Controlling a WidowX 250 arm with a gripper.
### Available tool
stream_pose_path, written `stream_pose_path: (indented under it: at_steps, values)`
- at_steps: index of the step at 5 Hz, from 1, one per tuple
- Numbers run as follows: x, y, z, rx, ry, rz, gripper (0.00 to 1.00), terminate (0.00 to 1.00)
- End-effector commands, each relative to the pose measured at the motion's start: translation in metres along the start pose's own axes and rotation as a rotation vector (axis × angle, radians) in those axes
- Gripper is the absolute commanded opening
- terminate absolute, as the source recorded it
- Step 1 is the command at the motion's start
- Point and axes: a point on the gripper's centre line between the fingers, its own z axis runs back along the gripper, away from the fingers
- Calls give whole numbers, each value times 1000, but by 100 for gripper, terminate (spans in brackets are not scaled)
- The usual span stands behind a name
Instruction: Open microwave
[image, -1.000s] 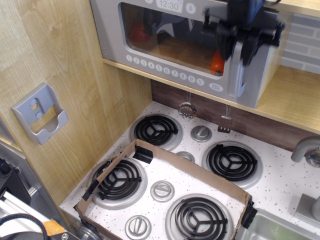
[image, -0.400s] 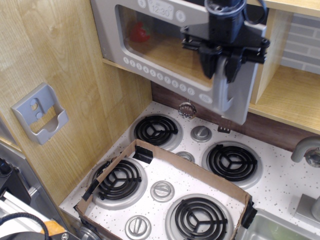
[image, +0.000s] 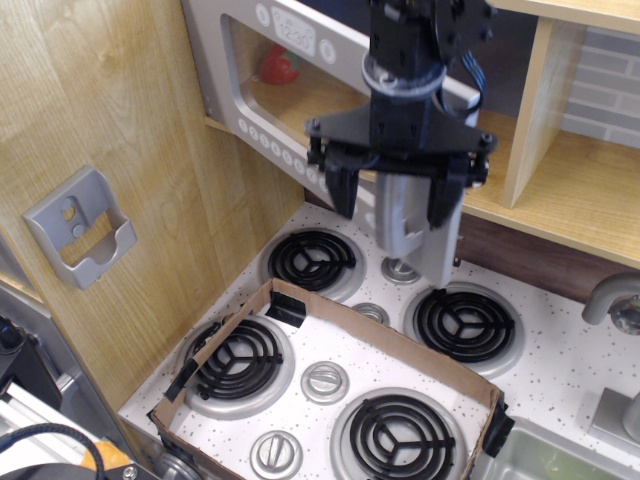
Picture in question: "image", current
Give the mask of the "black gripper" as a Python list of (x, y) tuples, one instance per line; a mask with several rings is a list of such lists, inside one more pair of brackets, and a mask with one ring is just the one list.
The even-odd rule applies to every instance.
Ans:
[(325, 173), (337, 214), (353, 218), (363, 170), (430, 179), (427, 220), (432, 230), (451, 218), (465, 188), (486, 182), (497, 139), (447, 108), (446, 73), (441, 62), (415, 72), (364, 62), (369, 102), (305, 123), (307, 158)]

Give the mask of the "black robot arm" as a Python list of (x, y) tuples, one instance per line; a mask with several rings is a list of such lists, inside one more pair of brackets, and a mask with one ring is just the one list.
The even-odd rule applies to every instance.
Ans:
[(372, 1), (362, 73), (370, 100), (309, 119), (308, 160), (319, 167), (335, 211), (354, 215), (362, 170), (431, 181), (426, 218), (433, 229), (452, 216), (465, 189), (483, 185), (498, 140), (466, 125), (482, 104), (456, 110), (443, 93), (447, 71), (462, 64), (479, 93), (485, 74), (471, 49), (488, 41), (496, 9), (485, 1)]

